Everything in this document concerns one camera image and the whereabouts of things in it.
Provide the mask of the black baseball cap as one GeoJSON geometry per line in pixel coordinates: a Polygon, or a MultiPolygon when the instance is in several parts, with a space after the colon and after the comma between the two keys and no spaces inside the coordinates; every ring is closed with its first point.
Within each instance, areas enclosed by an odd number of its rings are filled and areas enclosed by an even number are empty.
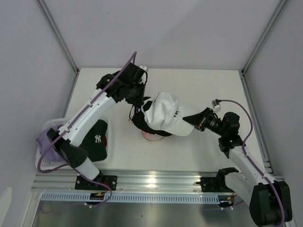
{"type": "Polygon", "coordinates": [[[145,121],[144,111],[148,110],[152,104],[152,98],[150,96],[145,96],[143,98],[145,102],[143,106],[136,106],[132,105],[132,108],[129,113],[129,120],[131,123],[135,125],[136,128],[142,130],[143,132],[152,134],[152,135],[159,135],[163,137],[169,137],[172,134],[166,131],[161,130],[153,130],[148,126],[145,121]]]}

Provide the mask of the white baseball cap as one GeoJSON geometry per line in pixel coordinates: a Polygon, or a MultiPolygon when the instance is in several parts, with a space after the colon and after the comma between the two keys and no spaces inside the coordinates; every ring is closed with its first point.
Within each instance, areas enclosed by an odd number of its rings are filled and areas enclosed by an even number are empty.
{"type": "Polygon", "coordinates": [[[142,110],[145,122],[151,129],[182,137],[188,136],[194,129],[183,118],[200,113],[197,107],[182,102],[169,92],[159,92],[148,98],[142,110]]]}

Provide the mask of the dark green baseball cap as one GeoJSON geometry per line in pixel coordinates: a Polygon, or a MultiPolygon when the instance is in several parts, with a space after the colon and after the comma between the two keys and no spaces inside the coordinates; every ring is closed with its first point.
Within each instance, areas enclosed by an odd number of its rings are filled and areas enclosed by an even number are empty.
{"type": "Polygon", "coordinates": [[[80,144],[80,148],[87,151],[92,162],[103,161],[107,158],[107,151],[104,146],[106,131],[107,123],[104,120],[98,120],[80,144]]]}

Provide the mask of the pink baseball cap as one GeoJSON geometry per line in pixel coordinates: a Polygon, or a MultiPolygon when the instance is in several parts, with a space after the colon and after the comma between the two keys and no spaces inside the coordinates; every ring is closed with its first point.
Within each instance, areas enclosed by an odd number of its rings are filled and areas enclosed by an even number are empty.
{"type": "MultiPolygon", "coordinates": [[[[130,124],[133,124],[132,119],[129,119],[128,121],[130,122],[130,124]]],[[[147,132],[145,132],[145,131],[141,131],[141,134],[142,134],[142,136],[143,136],[145,139],[147,139],[147,140],[149,140],[149,139],[152,138],[152,134],[147,133],[147,132]]]]}

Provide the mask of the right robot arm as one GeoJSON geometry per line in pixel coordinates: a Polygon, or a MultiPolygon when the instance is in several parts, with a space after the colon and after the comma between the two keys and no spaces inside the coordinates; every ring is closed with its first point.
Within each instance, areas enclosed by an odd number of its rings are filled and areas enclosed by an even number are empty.
{"type": "Polygon", "coordinates": [[[293,219],[290,189],[285,181],[263,171],[246,149],[239,135],[240,117],[227,112],[222,119],[212,109],[183,117],[183,120],[199,131],[208,129],[219,135],[220,151],[236,167],[217,172],[216,187],[238,194],[248,205],[250,216],[259,227],[280,225],[293,219]]]}

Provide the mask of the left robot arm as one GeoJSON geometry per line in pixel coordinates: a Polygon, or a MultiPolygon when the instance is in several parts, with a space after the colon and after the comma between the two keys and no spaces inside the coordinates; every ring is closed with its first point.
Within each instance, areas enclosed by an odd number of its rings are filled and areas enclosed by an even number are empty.
{"type": "Polygon", "coordinates": [[[147,67],[131,62],[115,73],[104,75],[86,104],[58,130],[47,132],[54,150],[91,189],[102,185],[103,174],[80,147],[81,143],[100,117],[117,103],[125,100],[131,105],[141,105],[147,79],[147,67]]]}

